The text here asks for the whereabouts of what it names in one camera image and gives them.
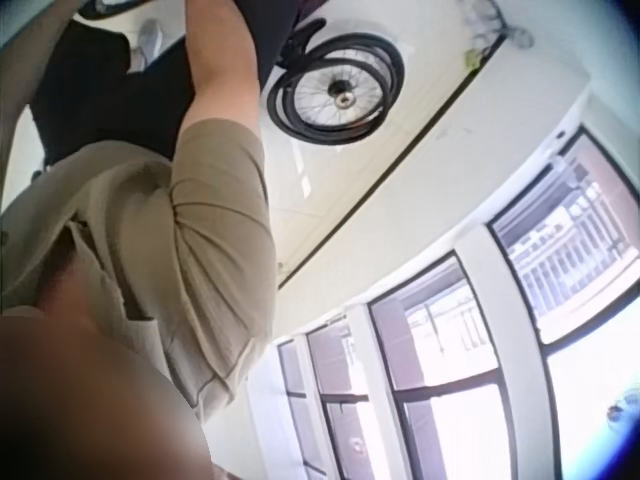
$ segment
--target black window frame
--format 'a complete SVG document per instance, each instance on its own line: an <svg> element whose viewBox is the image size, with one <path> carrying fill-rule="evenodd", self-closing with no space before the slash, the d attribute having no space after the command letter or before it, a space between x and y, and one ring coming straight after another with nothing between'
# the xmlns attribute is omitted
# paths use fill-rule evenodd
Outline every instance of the black window frame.
<svg viewBox="0 0 640 480"><path fill-rule="evenodd" d="M320 377L318 375L318 371L316 369L316 364L313 360L313 354L311 353L311 345L309 344L309 336L314 333L318 333L326 328L329 328L336 323L347 321L347 317L345 315L340 315L337 318L333 318L328 322L320 325L305 334L305 341L309 347L309 355L311 357L311 366L313 368L313 375L316 381L316 386L318 388L318 396L320 397L320 403L322 405L322 415L324 416L324 421L327 426L327 432L329 433L329 440L331 443L331 453L336 462L336 466L338 467L338 475L340 476L340 480L350 480L344 471L344 466L342 465L342 458L340 457L340 450L338 448L338 440L333 431L333 427L331 424L331 416L329 415L328 405L356 405L358 403L369 403L369 395L368 394L352 394L352 393L322 393L320 386Z"/></svg>
<svg viewBox="0 0 640 480"><path fill-rule="evenodd" d="M287 395L287 398L297 398L297 399L302 399L302 400L308 400L307 394L303 393L303 392L291 392L289 391L289 389L287 388L287 373L285 370L285 362L283 359L283 355L282 355L282 348L286 347L289 344L294 343L294 340L287 340L286 342L282 342L278 345L278 359L280 360L280 369L282 370L282 376L284 379L284 391L285 394ZM319 475L324 475L325 478L327 477L327 472L325 472L324 470L322 470L320 467L318 467L317 465L314 465L313 463L309 462L305 456L304 456L304 452L302 451L302 439L300 437L300 432L298 431L298 425L294 419L293 416L293 410L291 409L291 405L289 404L289 413L291 414L291 420L293 421L293 428L296 432L296 439L298 440L298 448L300 449L300 456L302 457L302 465L306 468L309 468L310 470L313 470L314 472L316 472Z"/></svg>
<svg viewBox="0 0 640 480"><path fill-rule="evenodd" d="M433 385L433 386L422 386L422 387L416 387L416 388L410 388L410 389L405 389L405 390L396 390L395 389L395 385L394 385L394 381L393 381L393 376L391 373L391 368L389 365L389 361L387 359L386 353L385 353L385 349L384 349L384 343L383 343L383 339L382 336L380 334L380 331L378 329L378 326L376 325L376 321L374 319L374 314L373 314L373 307L375 306L375 304L377 304L378 302L381 302L383 300L385 300L386 298L394 295L396 292L402 290L403 288L415 283L416 281L419 281L422 277L424 277L425 275L427 275L428 273L430 273L432 270L440 267L441 265L443 265L444 263L450 261L451 259L455 259L455 261L457 262L458 266L460 267L460 269L462 270L462 274L464 276L464 279L466 280L467 284L469 285L469 288L471 289L471 293L473 294L473 297L476 301L476 305L478 306L478 311L480 312L480 317L482 319L482 322L484 324L484 327L487 331L487 335L489 337L489 342L491 343L491 346L493 347L493 351L494 354L496 356L496 360L498 365L493 368L492 370L489 370L487 372L482 372L476 375L472 375L470 377L466 377L466 378L462 378L459 380L453 380L451 382L447 382L444 384L440 384L440 385ZM500 356L498 355L498 351L496 350L495 347L495 342L493 339L493 335L491 333L491 329L489 328L489 325L487 324L486 321L486 316L484 314L484 310L482 309L482 305L480 304L480 301L478 299L478 294L473 286L473 284L471 283L471 280L469 279L469 275L467 274L466 269L464 268L464 265L462 263L462 261L460 260L460 257L458 257L457 253L455 252L455 250L452 250L451 252L445 254L444 256L440 257L438 260L436 260L435 262L429 264L427 267L425 267L424 269L420 270L418 273L416 273L415 275L413 275L412 277L410 277L409 279L405 280L404 282L396 285L395 287L391 288L390 290L387 290L386 292L384 292L383 294L377 296L376 298L374 298L373 300L369 301L367 303L367 309L369 312L369 320L373 325L373 330L375 332L375 336L376 336L376 341L378 343L378 349L382 358L382 363L384 365L384 370L385 370L385 374L387 377L387 382L389 385L389 388L391 389L391 394L393 396L393 401L395 404L395 408L396 408L396 412L398 414L398 418L400 421L400 428L402 430L402 437L404 440L404 444L405 447L407 449L407 453L409 456L409 464L410 464L410 468L411 468L411 474L412 477L415 480L429 480L429 479L425 479L422 475L422 467L420 465L420 455L417 451L417 445L415 442L415 439L413 438L413 430L411 428L411 425L409 423L409 419L407 418L407 414L405 411L405 405L408 403L415 403L415 402L423 402L423 401L429 401L432 398L435 397L441 397L443 395L449 395L449 394L454 394L454 393L461 393L461 392L465 392L468 390L473 390L475 388L480 388L480 387L484 387L487 385L496 385L498 387L498 390L500 392L500 398L502 400L502 409L504 412L504 417L505 417L505 423L507 426L507 436L508 436L508 442L509 442L509 457L510 457L510 466L511 466L511 478L512 479L517 479L518 475L518 456L517 456L517 446L516 446L516 442L515 442L515 427L513 424L513 414L511 411L511 402L509 400L509 392L507 391L507 384L504 378L504 372L502 369L502 363L500 361Z"/></svg>
<svg viewBox="0 0 640 480"><path fill-rule="evenodd" d="M580 125L576 132L567 140L565 145L560 149L558 155L561 157L566 157L566 155L573 149L573 147L580 141L583 137L586 137L589 141L593 143L593 145L600 151L603 158L609 163L611 168L615 171L616 175L623 183L623 185L628 189L629 193L636 201L640 208L640 192L633 185L629 177L622 170L620 165L615 161L613 156L609 153L609 151L604 148L602 143L598 141L598 139L589 131L587 127L584 125ZM553 463L554 463L554 474L555 478L562 478L562 455L561 455L561 445L560 445L560 422L558 418L558 408L556 404L556 396L555 390L553 388L553 379L551 377L551 370L549 368L549 357L554 353L557 353L565 348L573 345L574 343L580 341L586 336L598 330L600 327L605 325L609 320L614 318L619 312L623 311L629 304L631 304L634 300L640 297L640 279L636 280L636 282L631 285L625 292L623 292L617 299L613 300L607 307L603 308L595 315L593 315L589 320L574 328L570 332L561 336L560 338L549 342L544 343L540 336L540 330L537 327L537 317L535 311L533 309L533 305L527 296L526 289L518 275L515 265L509 259L509 254L507 250L504 248L504 245L494 227L494 225L500 221L510 210L512 210L524 197L526 197L531 190L533 190L540 182L544 180L544 178L550 173L552 167L550 164L546 164L545 167L535 176L535 178L527 184L527 186L516 195L513 200L511 200L507 205L502 208L487 224L487 229L491 234L494 242L498 246L502 257L507 264L509 271L511 272L511 276L516 283L520 296L525 304L527 309L527 314L529 316L529 320L531 321L531 325L535 331L536 342L538 344L538 349L540 350L540 354L542 356L542 366L544 370L545 383L547 387L549 406L551 409L551 430L553 436Z"/></svg>

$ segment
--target window pane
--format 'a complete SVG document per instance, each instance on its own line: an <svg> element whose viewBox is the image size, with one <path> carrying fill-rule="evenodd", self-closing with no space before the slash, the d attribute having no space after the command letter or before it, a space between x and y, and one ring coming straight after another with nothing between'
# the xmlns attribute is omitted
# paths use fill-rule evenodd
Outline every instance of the window pane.
<svg viewBox="0 0 640 480"><path fill-rule="evenodd" d="M309 468L309 467L305 467L305 470L307 471L307 478L308 480L327 480L327 476L323 475L321 473L316 472L315 470Z"/></svg>
<svg viewBox="0 0 640 480"><path fill-rule="evenodd" d="M327 411L344 478L389 478L387 457L371 404L327 404Z"/></svg>
<svg viewBox="0 0 640 480"><path fill-rule="evenodd" d="M316 437L313 433L313 425L311 424L311 417L309 416L309 404L307 400L289 397L289 405L291 406L293 423L296 427L296 433L298 434L298 441L300 442L302 458L314 467L323 470L322 459L320 458Z"/></svg>
<svg viewBox="0 0 640 480"><path fill-rule="evenodd" d="M498 366L478 304L455 258L374 304L397 390L438 385Z"/></svg>
<svg viewBox="0 0 640 480"><path fill-rule="evenodd" d="M279 347L280 363L284 374L284 384L289 392L304 393L304 382L302 381L302 371L298 362L298 352L293 342L286 343Z"/></svg>
<svg viewBox="0 0 640 480"><path fill-rule="evenodd" d="M320 392L367 393L364 370L345 320L310 334L309 348Z"/></svg>
<svg viewBox="0 0 640 480"><path fill-rule="evenodd" d="M565 480L598 472L640 420L640 299L549 357Z"/></svg>
<svg viewBox="0 0 640 480"><path fill-rule="evenodd" d="M640 277L638 204L586 136L494 229L545 343L589 320Z"/></svg>
<svg viewBox="0 0 640 480"><path fill-rule="evenodd" d="M511 478L509 437L496 385L405 405L423 478Z"/></svg>

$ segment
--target white shoe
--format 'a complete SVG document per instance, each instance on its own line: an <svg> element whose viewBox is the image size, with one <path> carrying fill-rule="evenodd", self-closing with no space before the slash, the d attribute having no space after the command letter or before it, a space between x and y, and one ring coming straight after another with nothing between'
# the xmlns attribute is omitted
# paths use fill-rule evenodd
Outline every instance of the white shoe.
<svg viewBox="0 0 640 480"><path fill-rule="evenodd" d="M163 37L160 22L155 18L146 20L140 27L140 31L138 32L138 47L136 50L138 50L144 58L143 70L151 65L151 62L160 55Z"/></svg>

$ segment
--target black pants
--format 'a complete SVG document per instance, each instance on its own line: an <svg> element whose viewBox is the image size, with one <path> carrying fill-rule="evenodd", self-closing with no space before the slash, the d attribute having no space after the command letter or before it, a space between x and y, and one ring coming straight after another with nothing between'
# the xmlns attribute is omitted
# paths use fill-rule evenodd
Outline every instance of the black pants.
<svg viewBox="0 0 640 480"><path fill-rule="evenodd" d="M297 0L236 0L253 36L261 88L298 13ZM45 164L90 143L121 140L173 157L194 98L184 38L145 71L127 75L127 38L71 22L31 102Z"/></svg>

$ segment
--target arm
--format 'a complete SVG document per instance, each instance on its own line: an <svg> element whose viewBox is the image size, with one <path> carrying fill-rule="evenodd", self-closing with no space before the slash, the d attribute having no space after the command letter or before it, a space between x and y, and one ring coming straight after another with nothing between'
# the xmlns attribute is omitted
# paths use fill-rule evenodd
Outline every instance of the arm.
<svg viewBox="0 0 640 480"><path fill-rule="evenodd" d="M206 119L258 131L260 85L251 33L233 0L185 0L187 53L196 91L181 132Z"/></svg>

